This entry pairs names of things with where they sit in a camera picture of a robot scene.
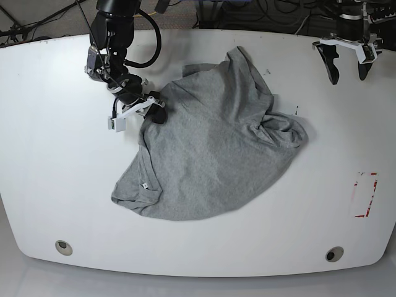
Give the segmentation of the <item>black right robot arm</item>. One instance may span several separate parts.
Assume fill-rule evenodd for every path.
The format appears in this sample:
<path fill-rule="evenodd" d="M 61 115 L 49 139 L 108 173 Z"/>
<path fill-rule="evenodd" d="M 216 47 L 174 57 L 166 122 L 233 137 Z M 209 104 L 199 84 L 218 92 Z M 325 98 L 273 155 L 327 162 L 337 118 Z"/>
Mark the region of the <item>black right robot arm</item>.
<path fill-rule="evenodd" d="M 167 120 L 165 104 L 160 94 L 151 91 L 143 93 L 143 79 L 131 74 L 129 67 L 143 69 L 151 66 L 159 57 L 162 38 L 159 26 L 148 13 L 140 8 L 140 1 L 98 1 L 97 14 L 92 24 L 88 25 L 90 47 L 88 49 L 85 73 L 94 81 L 106 83 L 107 89 L 114 96 L 110 119 L 117 117 L 117 105 L 123 104 L 125 111 L 130 111 L 139 104 L 149 103 L 140 107 L 137 113 L 149 117 L 156 124 Z M 139 14 L 148 20 L 156 37 L 156 48 L 147 62 L 133 62 L 126 58 L 127 49 L 134 40 L 134 17 Z"/>

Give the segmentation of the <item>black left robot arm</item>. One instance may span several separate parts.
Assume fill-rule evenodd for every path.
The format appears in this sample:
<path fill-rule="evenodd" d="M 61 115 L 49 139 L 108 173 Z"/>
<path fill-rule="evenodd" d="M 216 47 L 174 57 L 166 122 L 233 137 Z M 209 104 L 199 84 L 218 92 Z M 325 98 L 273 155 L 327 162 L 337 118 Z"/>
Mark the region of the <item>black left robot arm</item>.
<path fill-rule="evenodd" d="M 360 80 L 365 80 L 372 65 L 382 52 L 377 34 L 370 32 L 366 1 L 338 1 L 335 9 L 336 31 L 312 44 L 317 50 L 332 85 L 340 78 L 334 60 L 337 48 L 347 48 L 356 54 Z"/>

